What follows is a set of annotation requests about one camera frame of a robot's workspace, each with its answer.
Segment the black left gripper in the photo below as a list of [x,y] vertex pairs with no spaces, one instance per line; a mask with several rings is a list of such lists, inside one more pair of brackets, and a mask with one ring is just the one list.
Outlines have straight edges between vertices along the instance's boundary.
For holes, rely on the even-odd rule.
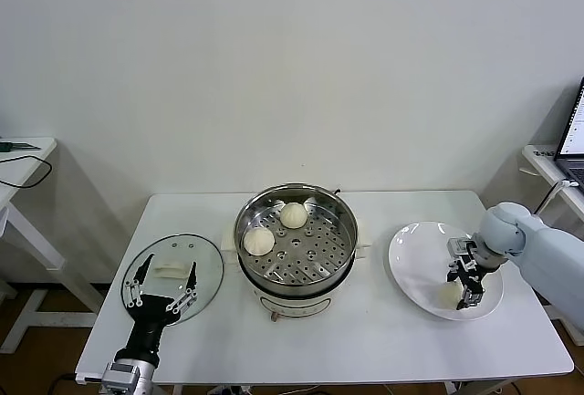
[[124,306],[133,320],[133,327],[124,348],[114,360],[136,359],[159,364],[158,355],[163,330],[180,319],[180,314],[197,300],[197,264],[193,262],[186,283],[179,286],[174,299],[165,296],[143,295],[142,286],[154,254],[149,254],[123,281]]

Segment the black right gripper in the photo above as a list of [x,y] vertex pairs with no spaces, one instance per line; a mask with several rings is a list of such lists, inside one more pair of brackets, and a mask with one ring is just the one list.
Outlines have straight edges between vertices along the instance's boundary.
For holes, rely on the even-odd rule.
[[471,255],[458,255],[457,262],[449,265],[446,282],[461,282],[463,294],[456,305],[456,310],[477,307],[483,298],[484,288],[482,280],[485,275],[482,268]]

